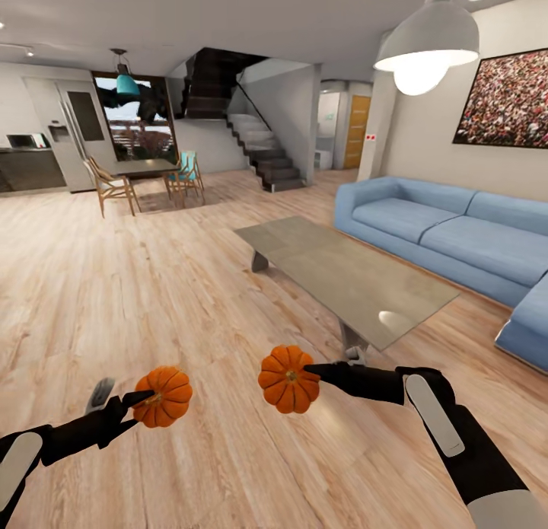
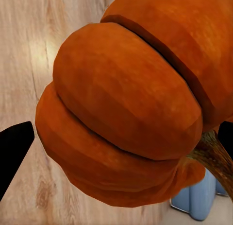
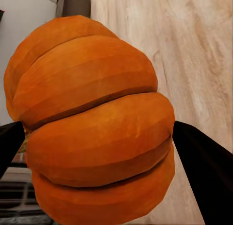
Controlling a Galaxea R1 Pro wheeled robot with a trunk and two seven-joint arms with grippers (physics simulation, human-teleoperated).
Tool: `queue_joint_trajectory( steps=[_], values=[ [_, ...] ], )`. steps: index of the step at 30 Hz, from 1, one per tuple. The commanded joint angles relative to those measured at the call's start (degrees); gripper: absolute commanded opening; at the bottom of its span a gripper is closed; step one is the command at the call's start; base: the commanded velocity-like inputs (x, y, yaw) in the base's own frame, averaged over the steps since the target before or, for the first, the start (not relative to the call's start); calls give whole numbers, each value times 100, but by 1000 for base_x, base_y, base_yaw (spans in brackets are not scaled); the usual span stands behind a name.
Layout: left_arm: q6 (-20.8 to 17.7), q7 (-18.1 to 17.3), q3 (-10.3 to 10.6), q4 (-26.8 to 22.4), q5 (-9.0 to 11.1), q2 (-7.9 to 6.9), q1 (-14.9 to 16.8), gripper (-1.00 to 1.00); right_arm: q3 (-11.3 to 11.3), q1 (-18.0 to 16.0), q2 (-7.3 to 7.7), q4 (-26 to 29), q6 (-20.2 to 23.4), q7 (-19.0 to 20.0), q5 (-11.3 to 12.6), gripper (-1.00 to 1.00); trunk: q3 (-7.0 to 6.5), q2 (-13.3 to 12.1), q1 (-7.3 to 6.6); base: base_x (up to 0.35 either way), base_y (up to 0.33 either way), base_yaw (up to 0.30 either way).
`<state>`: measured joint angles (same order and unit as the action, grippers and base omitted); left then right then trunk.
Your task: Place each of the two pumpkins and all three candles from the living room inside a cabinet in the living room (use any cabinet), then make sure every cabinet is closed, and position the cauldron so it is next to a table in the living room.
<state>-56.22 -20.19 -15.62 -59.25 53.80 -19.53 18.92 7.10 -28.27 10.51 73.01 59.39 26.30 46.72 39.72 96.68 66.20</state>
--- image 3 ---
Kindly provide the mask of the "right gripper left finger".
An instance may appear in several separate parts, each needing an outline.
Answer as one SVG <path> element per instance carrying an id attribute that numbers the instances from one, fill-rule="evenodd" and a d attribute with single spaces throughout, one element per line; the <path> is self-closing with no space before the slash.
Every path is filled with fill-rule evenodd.
<path id="1" fill-rule="evenodd" d="M 0 126 L 0 178 L 11 164 L 25 140 L 21 121 Z"/>

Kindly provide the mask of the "pumpkin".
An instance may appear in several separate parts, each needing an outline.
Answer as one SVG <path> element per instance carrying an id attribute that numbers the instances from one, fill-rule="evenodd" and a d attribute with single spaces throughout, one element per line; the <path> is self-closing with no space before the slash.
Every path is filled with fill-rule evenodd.
<path id="1" fill-rule="evenodd" d="M 61 225 L 148 215 L 175 175 L 174 108 L 149 58 L 102 23 L 54 18 L 17 47 L 4 78 L 40 208 Z"/>

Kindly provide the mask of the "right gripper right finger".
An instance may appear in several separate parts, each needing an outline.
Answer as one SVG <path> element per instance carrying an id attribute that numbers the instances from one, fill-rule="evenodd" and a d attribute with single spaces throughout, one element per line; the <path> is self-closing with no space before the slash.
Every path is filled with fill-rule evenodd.
<path id="1" fill-rule="evenodd" d="M 233 154 L 183 122 L 172 138 L 205 225 L 233 225 Z"/>

